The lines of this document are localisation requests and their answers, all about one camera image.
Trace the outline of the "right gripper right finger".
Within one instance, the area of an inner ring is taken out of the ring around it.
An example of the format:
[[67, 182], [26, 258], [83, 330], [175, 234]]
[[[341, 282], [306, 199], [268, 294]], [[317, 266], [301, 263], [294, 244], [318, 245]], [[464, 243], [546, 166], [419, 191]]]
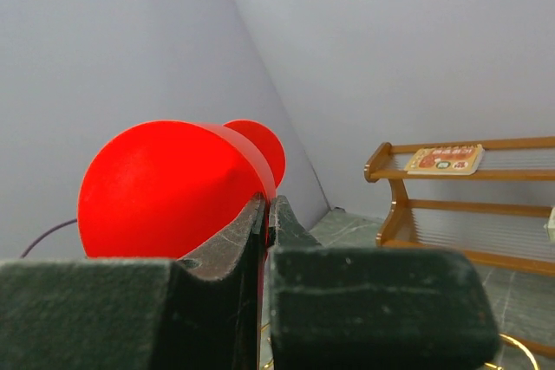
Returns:
[[477, 369], [500, 337], [460, 252], [326, 247], [271, 203], [268, 302], [277, 369]]

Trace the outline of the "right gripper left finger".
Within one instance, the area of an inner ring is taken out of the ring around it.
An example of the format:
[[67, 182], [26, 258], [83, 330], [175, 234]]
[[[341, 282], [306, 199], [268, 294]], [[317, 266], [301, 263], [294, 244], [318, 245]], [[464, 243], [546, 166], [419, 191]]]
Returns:
[[181, 259], [1, 264], [4, 369], [255, 369], [264, 198]]

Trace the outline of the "red wine glass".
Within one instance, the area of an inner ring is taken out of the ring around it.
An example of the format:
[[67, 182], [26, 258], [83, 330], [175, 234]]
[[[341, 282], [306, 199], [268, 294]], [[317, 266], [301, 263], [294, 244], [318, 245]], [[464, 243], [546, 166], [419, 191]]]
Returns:
[[77, 199], [89, 258], [179, 258], [230, 224], [255, 194], [271, 201], [284, 146], [264, 124], [153, 120], [112, 138]]

